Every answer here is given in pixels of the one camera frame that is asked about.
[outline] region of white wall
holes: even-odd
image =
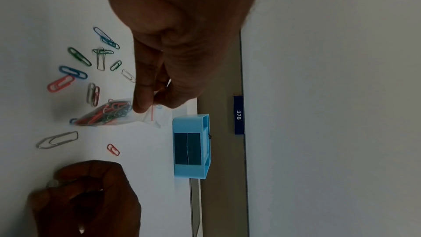
[[[257,0],[251,237],[421,235],[421,0]]]

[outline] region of clear plastic bag of paper clips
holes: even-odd
[[[161,128],[171,118],[171,110],[162,105],[151,106],[145,113],[139,114],[132,109],[132,99],[110,99],[108,103],[97,107],[81,118],[73,118],[70,124],[76,126],[121,125],[132,122],[144,122]]]

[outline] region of small green paper clip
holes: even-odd
[[[95,54],[114,54],[113,50],[108,49],[92,49]]]
[[[121,62],[121,60],[117,61],[116,63],[114,63],[111,67],[110,70],[113,72],[116,69],[118,69],[123,63]]]
[[[75,48],[73,47],[69,47],[67,49],[67,51],[77,60],[79,60],[80,62],[82,62],[83,64],[85,64],[86,66],[90,67],[92,66],[92,63],[84,56],[82,55],[79,51],[77,51]]]

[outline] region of blue tag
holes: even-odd
[[[244,134],[244,101],[243,96],[234,96],[234,129],[235,134]]]

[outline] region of human hand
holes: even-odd
[[[143,113],[152,104],[176,108],[203,92],[254,0],[109,1],[133,33],[133,110]]]
[[[86,161],[59,170],[65,185],[32,193],[39,237],[138,237],[141,207],[118,163]]]

